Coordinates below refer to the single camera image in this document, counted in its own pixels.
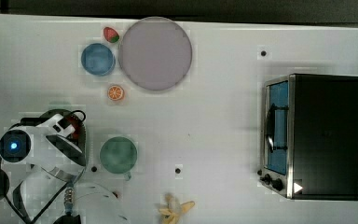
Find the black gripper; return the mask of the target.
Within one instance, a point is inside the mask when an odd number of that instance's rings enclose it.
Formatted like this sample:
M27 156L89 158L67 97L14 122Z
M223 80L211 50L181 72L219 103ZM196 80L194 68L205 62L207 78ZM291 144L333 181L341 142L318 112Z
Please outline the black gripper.
M48 146L48 158L55 160L59 165L86 165L85 155L80 148L61 135L48 135L46 137Z

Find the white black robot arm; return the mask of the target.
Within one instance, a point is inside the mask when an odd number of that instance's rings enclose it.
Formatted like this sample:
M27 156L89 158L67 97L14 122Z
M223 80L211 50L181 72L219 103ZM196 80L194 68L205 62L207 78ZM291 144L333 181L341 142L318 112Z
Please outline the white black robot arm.
M130 224L117 196L80 178L87 168L86 114L52 109L0 138L0 162L31 168L8 201L26 224Z

